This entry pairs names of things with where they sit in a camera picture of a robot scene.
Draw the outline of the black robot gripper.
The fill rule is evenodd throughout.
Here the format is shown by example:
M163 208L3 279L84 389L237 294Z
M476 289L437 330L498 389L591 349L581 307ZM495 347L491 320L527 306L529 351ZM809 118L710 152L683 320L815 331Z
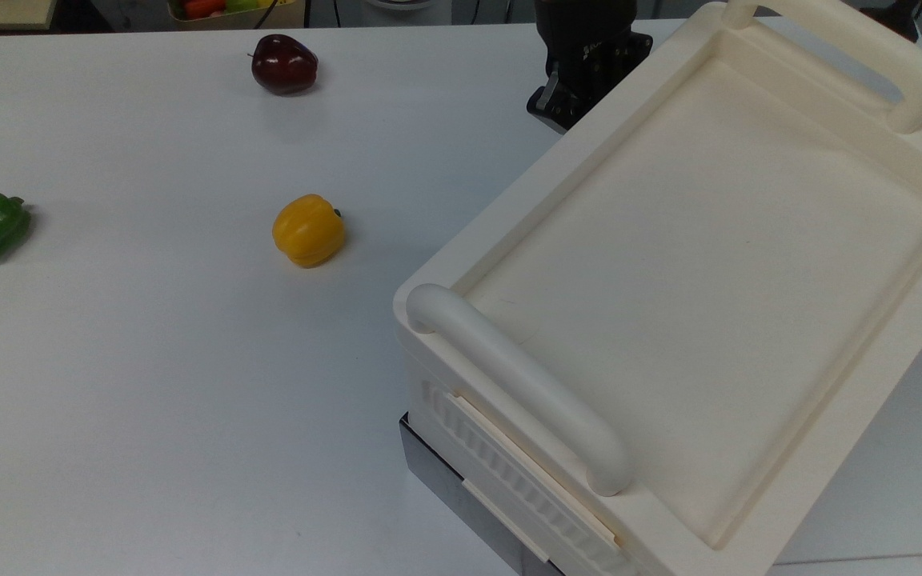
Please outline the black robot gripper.
M545 37L547 82L527 100L527 112L563 134L603 101L654 47L654 37L622 30L588 45Z

